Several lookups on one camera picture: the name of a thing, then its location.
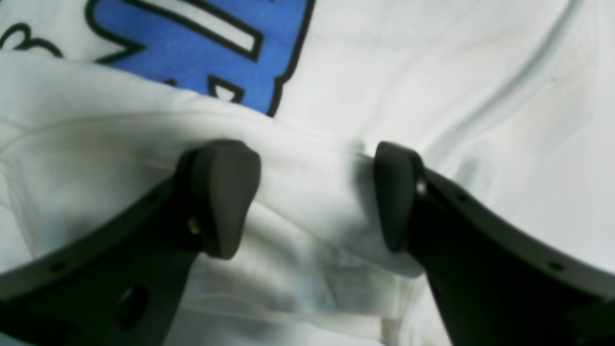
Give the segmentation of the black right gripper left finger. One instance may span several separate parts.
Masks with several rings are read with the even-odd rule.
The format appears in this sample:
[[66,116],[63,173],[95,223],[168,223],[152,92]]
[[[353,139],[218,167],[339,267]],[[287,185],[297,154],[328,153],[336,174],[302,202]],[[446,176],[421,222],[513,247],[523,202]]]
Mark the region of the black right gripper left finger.
[[72,245],[1,276],[1,333],[35,346],[160,346],[199,254],[237,253],[261,158],[239,140],[184,152],[173,177]]

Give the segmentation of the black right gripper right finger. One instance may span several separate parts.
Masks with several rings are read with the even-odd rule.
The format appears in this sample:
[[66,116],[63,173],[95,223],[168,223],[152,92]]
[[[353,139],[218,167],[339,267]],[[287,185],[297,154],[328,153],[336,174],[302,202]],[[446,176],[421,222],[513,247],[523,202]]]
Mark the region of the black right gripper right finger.
[[380,142],[387,247],[422,266],[455,346],[612,346],[613,274],[507,223],[412,149]]

